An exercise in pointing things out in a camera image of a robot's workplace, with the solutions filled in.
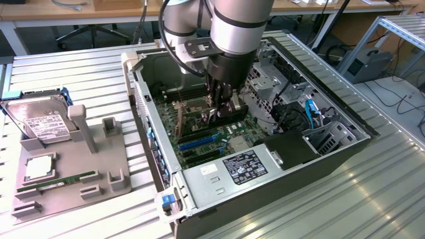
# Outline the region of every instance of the warning label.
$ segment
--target warning label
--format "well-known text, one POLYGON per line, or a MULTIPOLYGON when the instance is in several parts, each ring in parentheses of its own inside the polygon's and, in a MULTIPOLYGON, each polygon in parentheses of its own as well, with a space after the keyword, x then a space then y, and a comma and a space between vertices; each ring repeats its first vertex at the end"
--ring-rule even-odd
POLYGON ((226 159, 223 162, 238 185, 268 173, 254 150, 226 159))
POLYGON ((26 119, 26 123, 40 140, 70 135, 67 125, 60 115, 26 119))

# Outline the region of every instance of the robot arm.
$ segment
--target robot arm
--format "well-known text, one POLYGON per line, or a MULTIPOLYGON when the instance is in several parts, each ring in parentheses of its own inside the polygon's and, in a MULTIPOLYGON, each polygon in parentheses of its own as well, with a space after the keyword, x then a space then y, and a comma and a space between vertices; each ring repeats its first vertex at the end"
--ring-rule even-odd
POLYGON ((260 45, 267 19, 270 17, 274 0, 215 0, 214 8, 208 0, 166 0, 167 5, 164 26, 167 39, 176 46, 180 59, 198 56, 200 51, 192 41, 196 39, 196 28, 211 27, 208 39, 215 51, 208 52, 207 63, 207 88, 216 116, 226 117, 238 105, 232 101, 244 83, 260 45), (179 46, 186 46, 186 51, 179 51, 179 46))

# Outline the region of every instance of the slotted aluminum surface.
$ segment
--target slotted aluminum surface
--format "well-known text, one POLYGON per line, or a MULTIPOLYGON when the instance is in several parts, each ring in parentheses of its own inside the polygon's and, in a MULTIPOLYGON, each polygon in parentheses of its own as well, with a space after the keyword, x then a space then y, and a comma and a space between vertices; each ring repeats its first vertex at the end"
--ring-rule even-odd
MULTIPOLYGON (((425 235, 425 156, 396 122, 363 100, 339 74, 299 40, 268 32, 296 52, 382 137, 324 179, 259 209, 203 238, 420 238, 425 235)), ((0 141, 2 238, 171 238, 154 207, 155 186, 126 100, 120 53, 154 48, 124 46, 19 57, 12 88, 31 90, 64 84, 88 106, 90 124, 103 117, 124 121, 134 192, 106 202, 11 226, 11 184, 18 162, 18 128, 6 119, 0 141)))
POLYGON ((425 51, 425 17, 421 15, 384 16, 380 25, 425 51))

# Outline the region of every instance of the hard drive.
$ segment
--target hard drive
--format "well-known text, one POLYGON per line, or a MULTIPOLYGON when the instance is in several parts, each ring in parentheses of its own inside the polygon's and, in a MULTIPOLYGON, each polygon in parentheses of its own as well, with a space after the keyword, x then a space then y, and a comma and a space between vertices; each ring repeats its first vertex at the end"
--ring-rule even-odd
POLYGON ((27 138, 39 138, 43 143, 71 139, 70 132, 78 126, 68 118, 72 101, 67 90, 18 92, 3 96, 0 106, 27 138))

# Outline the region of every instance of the chair wheel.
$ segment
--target chair wheel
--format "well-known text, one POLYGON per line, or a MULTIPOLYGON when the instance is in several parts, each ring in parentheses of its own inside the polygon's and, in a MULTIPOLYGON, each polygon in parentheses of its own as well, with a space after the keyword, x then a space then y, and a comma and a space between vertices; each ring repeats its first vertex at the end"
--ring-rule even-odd
POLYGON ((58 47, 59 47, 60 49, 66 50, 68 46, 67 46, 66 43, 59 43, 59 44, 58 44, 58 47))

